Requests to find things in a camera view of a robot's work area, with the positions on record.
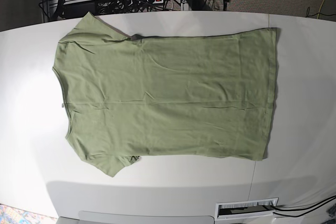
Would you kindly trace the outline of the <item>green T-shirt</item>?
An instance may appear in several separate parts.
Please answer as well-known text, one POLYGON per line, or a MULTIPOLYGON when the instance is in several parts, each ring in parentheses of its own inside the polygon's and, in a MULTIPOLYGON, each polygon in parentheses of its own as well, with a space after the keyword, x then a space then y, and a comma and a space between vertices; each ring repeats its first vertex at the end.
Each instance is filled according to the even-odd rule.
POLYGON ((79 158, 115 176, 143 156, 266 156, 277 29, 128 36, 86 14, 57 45, 53 72, 79 158))

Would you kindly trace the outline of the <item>black power strip red switch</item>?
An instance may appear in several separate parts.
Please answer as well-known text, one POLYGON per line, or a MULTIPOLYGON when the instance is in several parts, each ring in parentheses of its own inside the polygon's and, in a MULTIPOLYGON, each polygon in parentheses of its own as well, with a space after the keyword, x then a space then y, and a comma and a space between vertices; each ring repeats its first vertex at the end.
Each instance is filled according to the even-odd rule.
POLYGON ((119 0, 125 1, 128 5, 163 5, 165 0, 119 0))

